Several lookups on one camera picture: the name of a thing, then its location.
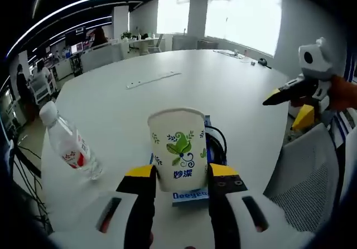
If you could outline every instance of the table surface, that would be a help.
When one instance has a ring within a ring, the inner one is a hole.
[[[54,155],[46,132],[42,181],[54,230],[68,229],[101,192],[114,191],[125,172],[148,164],[147,118],[167,108],[191,107],[210,115],[228,142],[228,164],[249,189],[263,193],[282,146],[288,104],[262,102],[287,77],[250,62],[212,50],[169,51],[115,62],[68,81],[56,105],[103,162],[104,174],[90,181],[71,169]],[[126,89],[169,71],[182,74]],[[172,193],[157,188],[151,248],[213,248],[208,208],[171,204]]]

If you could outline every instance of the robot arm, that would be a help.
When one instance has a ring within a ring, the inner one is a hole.
[[[329,108],[327,95],[334,74],[332,53],[327,41],[321,37],[316,44],[299,47],[302,74],[280,87],[263,105],[277,105],[285,101],[308,97],[292,125],[293,130],[303,129],[320,120],[321,113]]]
[[[116,192],[87,207],[76,226],[50,237],[60,248],[149,249],[155,191],[154,165],[131,169]],[[209,164],[208,191],[217,249],[300,248],[313,237],[290,226],[267,197],[247,190],[231,167]]]

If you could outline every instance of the white cabinet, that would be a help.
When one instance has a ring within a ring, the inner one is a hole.
[[[56,67],[58,80],[61,80],[65,76],[73,73],[69,58],[66,58],[66,59],[60,61],[58,64],[55,64],[55,67]]]

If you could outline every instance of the ceiling light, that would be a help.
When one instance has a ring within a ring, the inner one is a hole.
[[[60,9],[58,9],[57,11],[54,11],[52,12],[51,14],[47,15],[46,17],[44,17],[43,19],[39,20],[37,23],[35,23],[30,29],[28,29],[16,42],[15,44],[13,44],[13,46],[10,48],[9,52],[6,54],[6,57],[9,56],[10,52],[15,48],[15,46],[21,41],[24,39],[25,36],[28,35],[28,33],[30,33],[33,29],[35,29],[37,26],[39,26],[41,23],[43,23],[44,21],[46,21],[47,19],[51,18],[52,16],[60,13],[61,11],[64,11],[65,9],[68,9],[70,7],[73,7],[75,5],[78,5],[78,4],[82,4],[84,2],[87,2],[87,1],[92,1],[92,0],[80,0],[80,1],[76,1],[72,4],[69,4],[65,7],[62,7]]]
[[[65,38],[66,38],[66,37],[62,37],[61,39],[58,39],[56,42],[53,42],[52,44],[50,44],[50,46],[53,46],[54,44],[56,44],[56,43],[62,41],[62,40],[65,39]]]
[[[32,57],[31,59],[29,59],[27,62],[30,62],[30,61],[32,61],[34,58],[36,58],[37,56],[36,55],[34,55],[34,57]]]
[[[111,24],[111,23],[112,23],[112,22],[101,23],[101,24],[99,24],[99,25],[95,25],[95,26],[88,27],[87,30],[88,30],[88,29],[92,29],[92,28],[94,28],[94,27],[102,26],[102,25],[109,25],[109,24]]]
[[[55,37],[57,37],[57,36],[59,36],[59,35],[65,33],[65,32],[67,32],[67,31],[69,31],[69,30],[75,29],[75,28],[77,28],[77,27],[79,27],[79,26],[85,25],[85,24],[90,23],[90,22],[95,22],[95,21],[98,21],[98,20],[100,20],[100,19],[107,19],[107,18],[111,18],[111,16],[106,16],[106,17],[102,17],[102,18],[98,18],[98,19],[93,19],[93,20],[91,20],[91,21],[87,21],[87,22],[84,22],[84,23],[80,23],[79,25],[76,25],[76,26],[73,26],[73,27],[71,27],[71,28],[68,28],[67,30],[62,31],[62,32],[56,34],[55,36],[52,36],[52,37],[50,38],[50,40],[54,39]]]

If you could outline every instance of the white paper cup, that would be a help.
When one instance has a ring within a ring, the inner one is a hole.
[[[205,187],[207,148],[203,113],[190,108],[163,110],[149,116],[148,125],[161,190]]]

